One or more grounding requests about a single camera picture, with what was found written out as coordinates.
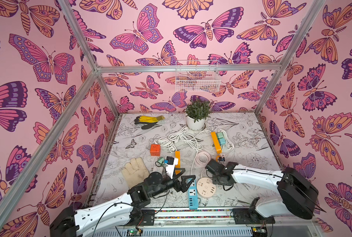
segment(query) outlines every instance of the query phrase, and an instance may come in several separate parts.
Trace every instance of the white wire basket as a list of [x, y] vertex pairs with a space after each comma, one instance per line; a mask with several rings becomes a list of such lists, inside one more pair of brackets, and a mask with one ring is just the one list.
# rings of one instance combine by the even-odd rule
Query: white wire basket
[[[219, 76], [217, 65], [199, 65], [199, 61], [204, 60], [197, 61], [190, 59], [177, 61], [175, 76], [176, 91], [206, 91], [212, 93], [219, 90], [221, 77]], [[187, 64], [188, 67], [182, 67], [180, 64]]]

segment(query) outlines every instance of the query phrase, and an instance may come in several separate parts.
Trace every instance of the power strip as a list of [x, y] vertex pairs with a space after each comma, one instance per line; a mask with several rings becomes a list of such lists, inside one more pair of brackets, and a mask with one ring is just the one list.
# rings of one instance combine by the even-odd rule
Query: power strip
[[196, 180], [192, 182], [188, 189], [188, 200], [189, 200], [189, 209], [194, 210], [198, 208], [198, 198], [197, 198], [197, 188], [196, 188]]

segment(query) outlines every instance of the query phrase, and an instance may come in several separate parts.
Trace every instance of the butterfly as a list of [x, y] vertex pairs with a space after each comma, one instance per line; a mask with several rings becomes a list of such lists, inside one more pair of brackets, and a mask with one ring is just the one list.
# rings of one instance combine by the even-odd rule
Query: butterfly
[[315, 134], [312, 135], [310, 143], [306, 143], [305, 145], [310, 144], [315, 151], [321, 152], [321, 155], [330, 165], [334, 165], [336, 169], [343, 170], [344, 167], [340, 155], [330, 140], [334, 137], [332, 134], [344, 130], [352, 123], [352, 114], [334, 114], [327, 119], [323, 116], [317, 119], [314, 119], [313, 116], [310, 116], [310, 118], [313, 120]]
[[[226, 53], [224, 53], [224, 57], [218, 55], [218, 54], [209, 54], [209, 57], [207, 60], [209, 61], [209, 64], [246, 64], [249, 63], [249, 57], [251, 56], [252, 51], [248, 48], [249, 45], [245, 42], [241, 43], [237, 49], [235, 50], [234, 54], [232, 55], [231, 59], [231, 53], [230, 51], [230, 57], [227, 57]], [[221, 76], [225, 75], [227, 71], [219, 71], [219, 74]]]
[[292, 132], [294, 132], [295, 134], [297, 134], [300, 137], [305, 137], [305, 132], [304, 129], [302, 128], [301, 124], [299, 123], [299, 121], [296, 119], [296, 117], [292, 114], [296, 114], [292, 108], [293, 105], [293, 99], [294, 99], [294, 92], [295, 92], [295, 84], [294, 82], [292, 82], [287, 90], [287, 92], [285, 93], [285, 95], [283, 95], [280, 98], [280, 104], [283, 108], [287, 109], [283, 112], [280, 113], [280, 116], [287, 116], [287, 118], [284, 121], [284, 128], [285, 130], [287, 130], [288, 132], [290, 132], [290, 130], [292, 130]]
[[185, 91], [176, 92], [171, 99], [168, 101], [163, 101], [151, 105], [151, 109], [155, 110], [165, 110], [167, 112], [175, 112], [176, 107], [183, 108], [187, 106], [185, 99], [187, 98], [187, 93]]
[[137, 143], [134, 141], [134, 139], [132, 139], [131, 140], [131, 143], [128, 145], [128, 146], [126, 146], [126, 149], [128, 149], [128, 148], [134, 148], [134, 146], [136, 145]]
[[271, 120], [270, 121], [270, 138], [273, 145], [278, 145], [280, 147], [280, 154], [283, 154], [285, 158], [288, 158], [289, 155], [295, 156], [301, 153], [301, 149], [294, 143], [292, 140], [284, 138], [282, 132], [280, 132], [277, 125]]
[[62, 95], [59, 95], [59, 93], [57, 93], [59, 96], [57, 97], [53, 93], [41, 88], [36, 88], [35, 91], [37, 92], [37, 95], [42, 100], [43, 105], [46, 108], [50, 109], [50, 114], [53, 119], [52, 124], [54, 125], [55, 122], [59, 119], [62, 112], [65, 110], [65, 108], [69, 105], [72, 98], [75, 96], [76, 86], [73, 85], [70, 88], [68, 88], [68, 90], [64, 94], [64, 97], [63, 97], [63, 93]]
[[68, 72], [72, 71], [75, 59], [66, 53], [46, 56], [43, 50], [30, 40], [19, 35], [10, 34], [9, 43], [21, 54], [21, 59], [34, 65], [33, 70], [38, 82], [49, 82], [51, 74], [55, 74], [58, 83], [67, 84]]
[[108, 107], [104, 107], [104, 112], [106, 114], [106, 120], [108, 123], [115, 120], [115, 115], [111, 109], [109, 109]]
[[117, 101], [116, 103], [118, 112], [120, 113], [127, 113], [129, 110], [133, 110], [135, 108], [134, 104], [130, 103], [129, 98], [127, 96], [121, 97], [120, 103], [118, 103]]
[[91, 133], [93, 130], [97, 132], [98, 125], [100, 124], [101, 109], [99, 109], [96, 113], [96, 108], [94, 108], [92, 113], [89, 107], [88, 113], [88, 111], [82, 106], [80, 110], [84, 117], [84, 125], [87, 126], [88, 133]]
[[213, 0], [165, 0], [163, 6], [172, 10], [178, 9], [178, 15], [185, 20], [194, 19], [196, 13], [201, 10], [209, 10]]
[[281, 60], [283, 59], [283, 54], [277, 56], [276, 58], [273, 55], [271, 55], [271, 56], [273, 57], [273, 59], [271, 59], [270, 57], [268, 57], [265, 54], [259, 54], [256, 57], [256, 59], [257, 59], [258, 63], [280, 63]]
[[[125, 66], [125, 64], [121, 60], [119, 60], [109, 54], [106, 55], [106, 57], [113, 67]], [[112, 77], [104, 77], [104, 80], [105, 80], [105, 83], [108, 85], [116, 85], [118, 87], [126, 87], [127, 91], [131, 91], [130, 85], [127, 82], [125, 82], [123, 79], [127, 80], [127, 79], [129, 79], [127, 76], [136, 76], [139, 74], [141, 74], [141, 72], [110, 73], [109, 76], [112, 76]]]
[[[9, 185], [11, 186], [19, 174], [22, 172], [23, 168], [25, 168], [26, 164], [31, 159], [31, 155], [26, 153], [26, 148], [22, 148], [22, 146], [15, 146], [12, 152], [9, 155], [8, 161], [6, 162], [5, 169], [5, 179], [3, 180], [1, 170], [0, 170], [0, 189], [4, 191], [6, 194], [9, 190]], [[27, 187], [25, 192], [30, 192], [33, 188], [36, 187], [37, 178], [35, 175], [30, 185]]]
[[159, 30], [155, 28], [159, 23], [156, 11], [157, 7], [151, 3], [145, 6], [138, 16], [138, 30], [134, 28], [134, 22], [132, 22], [133, 33], [124, 33], [114, 37], [110, 42], [113, 49], [123, 49], [124, 51], [133, 49], [143, 55], [148, 50], [148, 45], [145, 42], [150, 41], [155, 44], [163, 39]]
[[316, 168], [315, 155], [309, 152], [306, 157], [302, 157], [301, 162], [293, 163], [293, 168], [309, 180], [313, 177]]
[[290, 80], [292, 80], [293, 75], [297, 75], [297, 74], [301, 73], [302, 70], [304, 69], [304, 66], [302, 66], [302, 65], [294, 65], [295, 63], [297, 63], [297, 62], [293, 62], [293, 58], [292, 58], [292, 60], [289, 62], [288, 66], [287, 66], [287, 69], [285, 69], [284, 76], [286, 74], [288, 74], [287, 75], [287, 81], [288, 82]]
[[98, 136], [97, 140], [95, 141], [95, 144], [90, 145], [83, 145], [79, 147], [76, 151], [76, 155], [81, 158], [81, 160], [86, 160], [88, 168], [93, 164], [93, 159], [96, 158], [96, 160], [100, 159], [101, 157], [101, 148], [104, 143], [104, 135], [101, 134]]
[[210, 106], [210, 110], [213, 112], [217, 112], [217, 111], [224, 111], [224, 110], [228, 110], [232, 107], [235, 106], [235, 103], [233, 102], [217, 102], [217, 101], [209, 101], [207, 98], [202, 97], [202, 96], [191, 96], [190, 97], [191, 101], [202, 101], [202, 102], [210, 102], [209, 106]]
[[189, 44], [192, 49], [205, 48], [206, 37], [213, 40], [213, 34], [219, 43], [222, 43], [227, 37], [231, 37], [234, 31], [224, 27], [235, 28], [242, 19], [242, 15], [243, 7], [232, 8], [218, 16], [211, 25], [209, 24], [211, 20], [209, 20], [202, 22], [205, 23], [205, 27], [199, 25], [182, 26], [174, 30], [173, 34], [184, 43], [189, 43], [192, 40]]
[[[19, 2], [21, 12], [21, 21], [23, 29], [26, 34], [29, 35], [31, 28], [30, 18], [38, 28], [38, 30], [46, 37], [52, 37], [54, 35], [54, 29], [51, 26], [59, 20], [60, 13], [53, 7], [45, 5], [37, 5], [28, 7], [27, 1]], [[0, 0], [0, 16], [12, 17], [18, 11], [18, 1], [16, 0]]]
[[[38, 144], [42, 143], [42, 141], [45, 139], [46, 135], [50, 131], [46, 126], [44, 126], [40, 122], [36, 122], [35, 127], [33, 129], [35, 131], [34, 136], [37, 139]], [[45, 171], [47, 165], [55, 162], [59, 156], [64, 160], [69, 159], [72, 163], [71, 156], [74, 150], [73, 145], [75, 145], [78, 135], [79, 126], [77, 124], [71, 127], [65, 135], [63, 131], [62, 137], [60, 137], [58, 141], [55, 142], [54, 146], [50, 150], [50, 153], [47, 155], [45, 159], [46, 165], [45, 167], [43, 167], [42, 171]]]
[[[134, 9], [138, 9], [133, 0], [122, 0], [124, 3], [129, 5]], [[87, 11], [104, 13], [107, 10], [110, 10], [106, 13], [106, 17], [112, 20], [118, 20], [122, 16], [122, 6], [120, 0], [106, 0], [106, 1], [97, 1], [97, 0], [82, 0], [80, 2], [80, 7]]]
[[271, 95], [269, 96], [268, 100], [265, 102], [265, 106], [267, 106], [267, 108], [269, 108], [271, 111], [273, 111], [274, 114], [277, 113], [277, 106], [276, 106], [276, 102], [275, 99], [277, 99], [277, 96], [275, 96], [281, 89], [281, 82], [279, 84], [277, 84]]
[[313, 111], [316, 108], [323, 111], [328, 105], [332, 105], [337, 97], [329, 92], [317, 91], [319, 81], [325, 72], [325, 64], [318, 64], [316, 68], [310, 68], [307, 76], [304, 76], [298, 83], [298, 90], [306, 91], [304, 96], [309, 96], [303, 103], [302, 107], [306, 111]]
[[261, 12], [260, 16], [262, 17], [262, 20], [255, 22], [258, 26], [243, 31], [237, 35], [237, 38], [242, 40], [255, 40], [257, 38], [260, 38], [260, 40], [270, 39], [272, 40], [272, 45], [275, 45], [277, 42], [277, 32], [269, 25], [279, 25], [280, 22], [272, 18], [291, 16], [303, 9], [305, 5], [306, 3], [303, 3], [300, 6], [293, 8], [287, 1], [281, 3], [281, 0], [263, 0], [264, 10], [270, 18], [267, 19], [267, 16]]
[[338, 29], [335, 32], [330, 29], [322, 30], [321, 34], [328, 37], [312, 42], [306, 48], [305, 54], [309, 50], [313, 49], [316, 54], [321, 53], [321, 58], [323, 60], [336, 64], [338, 62], [338, 52], [334, 41], [330, 38], [330, 36], [332, 36], [335, 41], [339, 41], [339, 37], [335, 33], [343, 31], [346, 28], [346, 26], [343, 25], [352, 20], [352, 3], [346, 6], [343, 11], [341, 8], [337, 8], [333, 12], [328, 12], [328, 7], [326, 5], [323, 9], [322, 19], [326, 26], [332, 28], [333, 30], [336, 28]]
[[26, 106], [27, 88], [23, 82], [9, 82], [0, 86], [0, 125], [13, 132], [18, 122], [27, 117], [22, 110], [6, 109], [7, 107], [23, 108]]
[[263, 94], [268, 82], [267, 77], [262, 77], [257, 84], [257, 89], [253, 88], [254, 91], [241, 93], [238, 95], [238, 98], [242, 97], [243, 99], [248, 99], [249, 101], [260, 100], [260, 96]]
[[81, 208], [82, 203], [78, 202], [82, 196], [80, 195], [81, 193], [85, 192], [87, 190], [87, 182], [88, 182], [88, 176], [85, 176], [84, 169], [81, 165], [78, 165], [75, 170], [75, 175], [73, 177], [73, 194], [71, 193], [71, 199], [68, 202], [69, 203], [72, 201], [71, 206], [73, 207], [73, 210], [76, 211]]
[[160, 89], [160, 85], [155, 82], [154, 78], [150, 75], [147, 76], [147, 86], [144, 82], [140, 82], [143, 87], [136, 87], [138, 90], [141, 91], [134, 91], [130, 94], [132, 96], [140, 96], [142, 98], [156, 99], [155, 95], [162, 94], [163, 91]]

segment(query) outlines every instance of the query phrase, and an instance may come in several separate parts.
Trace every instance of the glove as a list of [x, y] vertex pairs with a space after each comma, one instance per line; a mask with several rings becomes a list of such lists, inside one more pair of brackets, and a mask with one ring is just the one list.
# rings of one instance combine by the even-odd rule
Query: glove
[[135, 185], [142, 183], [150, 173], [145, 167], [142, 158], [138, 157], [136, 159], [131, 159], [130, 163], [125, 164], [125, 167], [122, 169], [122, 175], [129, 188], [132, 188]]

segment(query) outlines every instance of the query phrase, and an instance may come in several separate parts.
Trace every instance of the butterfly wallpaper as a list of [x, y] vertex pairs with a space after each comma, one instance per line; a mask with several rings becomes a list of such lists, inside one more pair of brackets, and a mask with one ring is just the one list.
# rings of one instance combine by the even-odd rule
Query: butterfly wallpaper
[[[260, 115], [267, 117], [263, 126], [281, 163], [319, 190], [319, 205], [327, 211], [315, 214], [322, 231], [352, 236], [352, 1], [326, 4], [304, 40], [305, 50], [297, 50], [278, 82], [283, 86], [274, 100], [277, 111], [267, 106]], [[285, 155], [286, 139], [301, 152]]]

